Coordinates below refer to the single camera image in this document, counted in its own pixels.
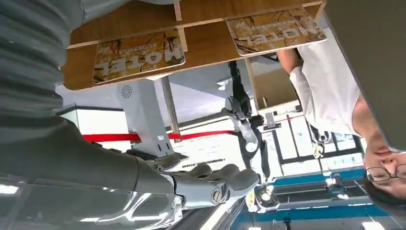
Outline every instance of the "circular logo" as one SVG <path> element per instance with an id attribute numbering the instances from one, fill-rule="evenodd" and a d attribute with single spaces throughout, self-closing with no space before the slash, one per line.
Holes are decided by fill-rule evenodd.
<path id="1" fill-rule="evenodd" d="M 212 191 L 212 202 L 213 204 L 218 204 L 221 201 L 221 191 L 219 188 L 215 188 Z"/>
<path id="2" fill-rule="evenodd" d="M 133 93 L 133 89 L 131 88 L 131 86 L 129 85 L 125 85 L 122 89 L 121 89 L 121 96 L 124 99 L 128 99 L 130 98 L 131 94 Z"/>

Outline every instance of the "man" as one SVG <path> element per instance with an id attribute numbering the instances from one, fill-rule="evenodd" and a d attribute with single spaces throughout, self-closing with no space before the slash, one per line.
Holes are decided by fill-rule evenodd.
<path id="1" fill-rule="evenodd" d="M 372 200 L 401 216 L 406 207 L 406 154 L 389 150 L 330 29 L 327 41 L 277 52 L 307 121 L 316 128 L 365 138 L 365 186 Z"/>

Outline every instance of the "white t-shirt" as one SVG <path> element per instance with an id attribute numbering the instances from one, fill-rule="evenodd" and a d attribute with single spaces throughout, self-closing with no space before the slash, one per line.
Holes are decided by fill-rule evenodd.
<path id="1" fill-rule="evenodd" d="M 307 121 L 331 132 L 358 135 L 352 111 L 360 90 L 330 29 L 327 41 L 298 47 L 304 60 L 290 80 L 296 88 Z"/>

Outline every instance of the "red rope barrier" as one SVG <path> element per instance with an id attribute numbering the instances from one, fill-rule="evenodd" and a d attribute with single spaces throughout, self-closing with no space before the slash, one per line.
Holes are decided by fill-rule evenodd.
<path id="1" fill-rule="evenodd" d="M 192 133 L 192 134 L 186 134 L 186 135 L 170 133 L 170 134 L 168 134 L 168 137 L 169 137 L 169 139 L 188 140 L 188 139 L 193 139 L 193 138 L 201 138 L 201 137 L 206 137 L 206 136 L 212 136 L 212 135 L 218 135 L 218 134 L 231 134 L 231 133 L 233 133 L 233 131 L 229 131 L 229 130 Z M 91 135 L 83 135 L 83 138 L 90 142 L 123 141 L 123 140 L 141 141 L 139 135 L 136 133 L 91 134 Z"/>

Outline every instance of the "black hair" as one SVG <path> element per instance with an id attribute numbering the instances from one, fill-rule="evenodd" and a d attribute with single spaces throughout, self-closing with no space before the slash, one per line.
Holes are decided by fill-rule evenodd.
<path id="1" fill-rule="evenodd" d="M 390 216 L 406 220 L 406 199 L 398 198 L 380 188 L 373 186 L 364 175 L 364 188 L 371 200 Z"/>

